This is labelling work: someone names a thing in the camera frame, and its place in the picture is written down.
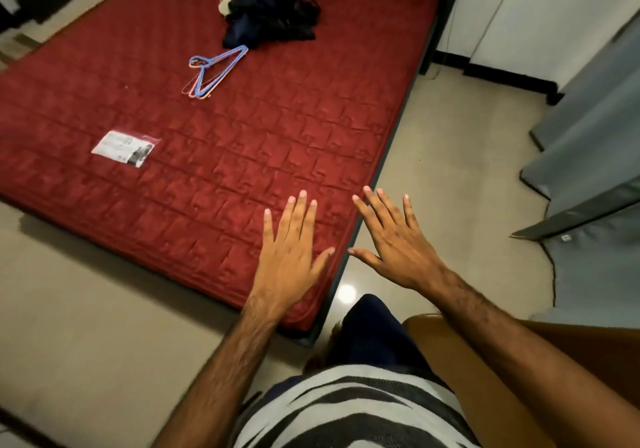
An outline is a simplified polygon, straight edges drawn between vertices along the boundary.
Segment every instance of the bed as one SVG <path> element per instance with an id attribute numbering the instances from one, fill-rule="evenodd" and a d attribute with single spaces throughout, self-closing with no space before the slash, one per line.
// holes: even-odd
<path id="1" fill-rule="evenodd" d="M 234 307 L 262 211 L 319 202 L 324 277 L 282 322 L 311 345 L 416 72 L 453 0 L 317 0 L 316 40 L 250 51 L 205 100 L 180 91 L 193 55 L 222 52 L 218 0 L 107 0 L 0 75 L 0 195 Z M 140 168 L 92 154 L 109 131 L 157 140 Z"/>

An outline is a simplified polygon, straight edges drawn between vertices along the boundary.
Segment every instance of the striped shirt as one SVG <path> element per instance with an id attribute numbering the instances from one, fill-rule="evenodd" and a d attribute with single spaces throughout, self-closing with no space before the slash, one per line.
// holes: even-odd
<path id="1" fill-rule="evenodd" d="M 456 396 L 432 372 L 338 365 L 244 413 L 234 448 L 476 447 Z"/>

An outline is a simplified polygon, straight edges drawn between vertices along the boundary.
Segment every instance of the left hand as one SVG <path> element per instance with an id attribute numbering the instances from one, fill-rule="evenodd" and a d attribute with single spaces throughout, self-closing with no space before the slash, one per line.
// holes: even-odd
<path id="1" fill-rule="evenodd" d="M 316 283 L 335 252 L 335 248 L 326 249 L 312 263 L 316 209 L 315 200 L 307 209 L 304 190 L 297 201 L 289 197 L 275 239 L 271 211 L 264 211 L 262 251 L 247 304 L 259 307 L 274 321 L 279 322 Z"/>

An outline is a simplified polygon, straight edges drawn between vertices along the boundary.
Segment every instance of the clothes hanger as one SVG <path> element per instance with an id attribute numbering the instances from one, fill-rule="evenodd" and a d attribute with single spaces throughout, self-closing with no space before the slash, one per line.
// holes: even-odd
<path id="1" fill-rule="evenodd" d="M 204 99 L 211 95 L 213 90 L 218 87 L 220 82 L 224 78 L 227 77 L 228 73 L 234 68 L 234 66 L 242 59 L 245 54 L 249 51 L 249 48 L 246 46 L 238 46 L 235 49 L 231 49 L 230 51 L 226 51 L 218 56 L 214 56 L 211 59 L 203 57 L 203 56 L 193 56 L 189 59 L 189 67 L 199 67 L 200 72 L 189 81 L 189 83 L 182 89 L 182 94 L 186 94 L 192 98 Z M 215 77 L 210 80 L 203 82 L 205 71 L 228 57 L 236 55 L 235 59 L 231 61 L 231 63 L 227 66 L 227 68 L 220 72 Z"/>

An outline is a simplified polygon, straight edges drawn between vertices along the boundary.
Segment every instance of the black bed frame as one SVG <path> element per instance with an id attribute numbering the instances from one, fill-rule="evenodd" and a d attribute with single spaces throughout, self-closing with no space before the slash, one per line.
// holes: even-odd
<path id="1" fill-rule="evenodd" d="M 404 107 L 406 106 L 407 99 L 409 98 L 409 91 L 411 90 L 411 88 L 413 88 L 413 83 L 415 82 L 417 75 L 418 74 L 425 75 L 427 73 L 427 70 L 429 69 L 429 66 L 433 61 L 433 55 L 436 52 L 436 48 L 438 47 L 438 43 L 440 41 L 440 38 L 442 37 L 442 33 L 444 32 L 444 27 L 447 24 L 447 20 L 449 20 L 449 15 L 451 13 L 451 9 L 453 8 L 454 2 L 455 0 L 439 0 L 438 2 L 436 18 L 433 24 L 431 25 L 431 29 L 429 30 L 429 38 L 427 39 L 426 46 L 422 52 L 422 59 L 420 61 L 420 66 L 418 66 L 418 69 L 416 69 L 415 75 L 413 77 L 413 81 L 411 83 L 411 86 L 409 86 L 406 96 L 404 97 L 404 103 L 402 105 L 400 113 L 398 114 L 396 123 L 394 124 L 394 129 L 391 132 L 391 136 L 389 137 L 387 146 L 385 147 L 385 150 L 382 153 L 382 157 L 380 159 L 380 163 L 378 164 L 378 168 L 376 169 L 376 172 L 373 175 L 373 178 L 371 179 L 370 185 L 372 188 L 378 182 L 378 178 L 380 177 L 380 171 L 382 170 L 382 166 L 384 165 L 385 160 L 387 159 L 389 148 L 391 147 L 391 143 L 393 142 L 394 135 L 396 134 L 398 124 L 404 112 Z M 362 219 L 359 218 L 356 223 L 356 227 L 353 229 L 353 234 L 351 234 L 351 239 L 349 240 L 348 247 L 351 247 L 354 245 L 361 225 L 362 225 Z M 331 304 L 333 302 L 333 297 L 335 296 L 335 292 L 338 289 L 338 285 L 340 284 L 340 279 L 342 278 L 342 274 L 344 273 L 344 268 L 347 266 L 348 259 L 349 259 L 349 256 L 348 254 L 345 253 L 342 259 L 340 260 L 340 265 L 338 266 L 335 277 L 333 278 L 333 282 L 329 288 L 329 291 L 327 292 L 323 305 L 320 308 L 320 311 L 318 312 L 316 320 L 314 324 L 311 326 L 311 328 L 308 331 L 299 331 L 299 330 L 292 330 L 292 329 L 280 327 L 278 331 L 282 335 L 284 335 L 285 337 L 288 337 L 289 339 L 292 339 L 294 342 L 296 342 L 297 344 L 300 344 L 301 346 L 313 347 L 313 345 L 316 343 L 316 340 L 320 336 L 320 333 L 322 332 L 324 321 L 326 320 L 326 316 L 329 313 L 329 308 L 331 307 Z"/>

